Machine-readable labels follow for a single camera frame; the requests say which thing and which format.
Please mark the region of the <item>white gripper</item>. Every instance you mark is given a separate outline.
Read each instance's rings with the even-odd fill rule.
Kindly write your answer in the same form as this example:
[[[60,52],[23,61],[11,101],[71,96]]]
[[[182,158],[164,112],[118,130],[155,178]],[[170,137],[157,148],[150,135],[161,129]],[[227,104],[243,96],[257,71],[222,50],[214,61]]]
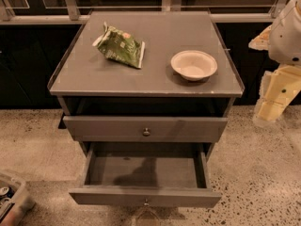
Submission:
[[[250,49],[267,51],[272,26],[269,25],[248,44]],[[261,79],[260,99],[256,104],[256,117],[275,121],[301,91],[301,67],[280,64],[273,72],[266,71]]]

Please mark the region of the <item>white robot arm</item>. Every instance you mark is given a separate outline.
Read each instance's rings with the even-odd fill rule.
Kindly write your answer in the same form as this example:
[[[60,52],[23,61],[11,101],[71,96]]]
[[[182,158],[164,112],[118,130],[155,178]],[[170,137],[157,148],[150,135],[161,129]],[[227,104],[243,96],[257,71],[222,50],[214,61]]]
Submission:
[[[264,73],[255,107],[256,119],[275,121],[301,91],[301,0],[290,0],[248,47],[266,50],[279,64]]]

